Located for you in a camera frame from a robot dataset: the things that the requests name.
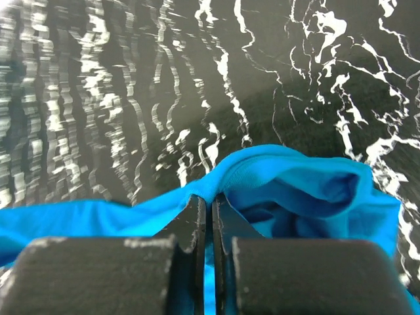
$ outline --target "crumpled blue cloth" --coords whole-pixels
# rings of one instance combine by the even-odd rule
[[[191,194],[210,205],[221,192],[266,237],[361,239],[389,257],[396,251],[400,202],[374,189],[369,166],[263,145],[234,152],[202,179],[135,207],[87,200],[1,210],[0,266],[44,236],[153,236]],[[206,314],[215,313],[214,292],[214,269],[206,265]]]

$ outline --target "blue garment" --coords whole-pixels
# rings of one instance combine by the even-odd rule
[[[89,200],[1,210],[0,266],[43,236],[153,236],[191,194],[210,205],[221,192],[267,237],[361,239],[389,257],[396,251],[400,202],[374,189],[369,166],[264,145],[235,152],[202,179],[135,207]],[[214,270],[206,265],[207,314],[215,312],[214,290]]]

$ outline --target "blue cloth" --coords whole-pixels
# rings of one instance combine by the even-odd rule
[[[202,179],[135,207],[72,201],[1,210],[0,266],[43,236],[153,236],[191,194],[210,205],[221,192],[267,237],[361,239],[377,243],[389,257],[396,251],[400,202],[374,189],[369,166],[264,145],[235,152]],[[207,264],[207,314],[215,313],[213,272]]]

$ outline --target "black marble surface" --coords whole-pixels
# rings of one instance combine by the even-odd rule
[[[283,144],[403,201],[420,295],[416,0],[24,0],[0,13],[0,207],[134,205]]]

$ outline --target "glossy surface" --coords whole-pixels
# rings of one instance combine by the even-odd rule
[[[0,207],[136,204],[274,143],[369,164],[419,286],[416,1],[27,0],[0,17]]]

